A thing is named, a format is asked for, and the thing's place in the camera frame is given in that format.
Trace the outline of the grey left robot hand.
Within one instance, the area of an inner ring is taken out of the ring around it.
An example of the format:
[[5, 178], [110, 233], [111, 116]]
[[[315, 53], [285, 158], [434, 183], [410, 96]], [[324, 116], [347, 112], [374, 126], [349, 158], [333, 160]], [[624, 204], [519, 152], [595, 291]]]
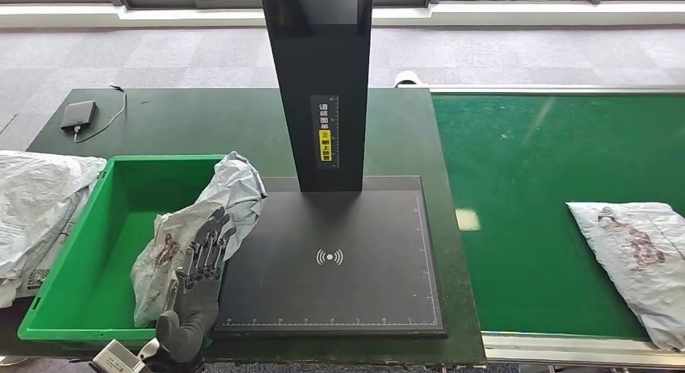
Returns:
[[190, 363], [200, 353], [206, 334], [216, 324], [221, 268], [228, 246], [231, 221], [224, 207], [216, 209], [186, 249], [182, 265], [174, 271], [174, 305], [157, 320], [156, 338], [170, 358]]

